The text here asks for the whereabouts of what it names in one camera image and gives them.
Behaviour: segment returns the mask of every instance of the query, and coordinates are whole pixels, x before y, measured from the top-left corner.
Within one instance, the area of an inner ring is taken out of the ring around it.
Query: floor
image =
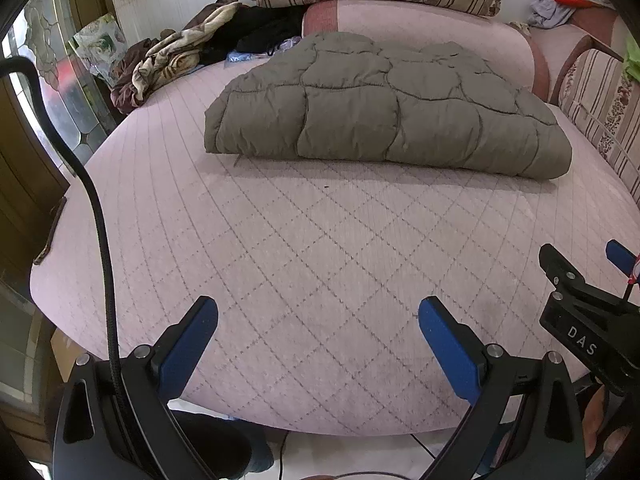
[[[224,416],[205,408],[172,400],[173,410],[208,413]],[[419,433],[416,437],[434,456],[442,450],[453,432],[450,430]],[[276,462],[263,473],[249,473],[245,480],[277,480],[280,461],[277,453],[281,433],[269,434],[268,440],[276,450]],[[410,435],[377,437],[339,437],[307,433],[290,433],[284,449],[282,480],[301,480],[314,475],[331,475],[356,471],[383,471],[401,474],[417,480],[431,465],[433,458]],[[368,474],[360,480],[388,480],[388,477]]]

